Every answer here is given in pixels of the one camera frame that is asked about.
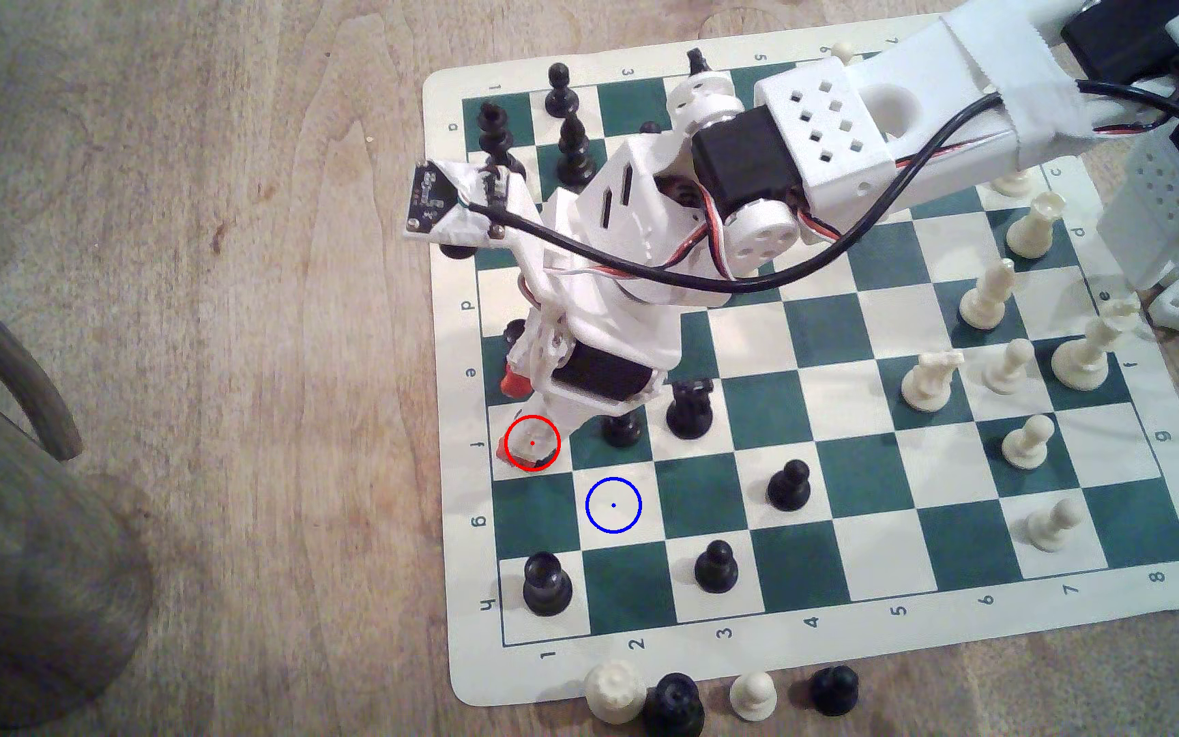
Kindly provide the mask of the white gripper, black motor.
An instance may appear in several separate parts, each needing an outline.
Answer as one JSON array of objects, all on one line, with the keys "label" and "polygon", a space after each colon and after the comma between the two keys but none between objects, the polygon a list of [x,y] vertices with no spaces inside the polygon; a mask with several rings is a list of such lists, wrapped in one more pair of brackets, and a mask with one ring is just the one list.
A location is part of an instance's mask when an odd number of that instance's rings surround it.
[{"label": "white gripper, black motor", "polygon": [[495,459],[549,465],[585,421],[660,394],[681,358],[681,311],[634,300],[605,274],[551,274],[538,261],[519,263],[519,283],[532,305],[499,391],[523,402],[503,404]]}]

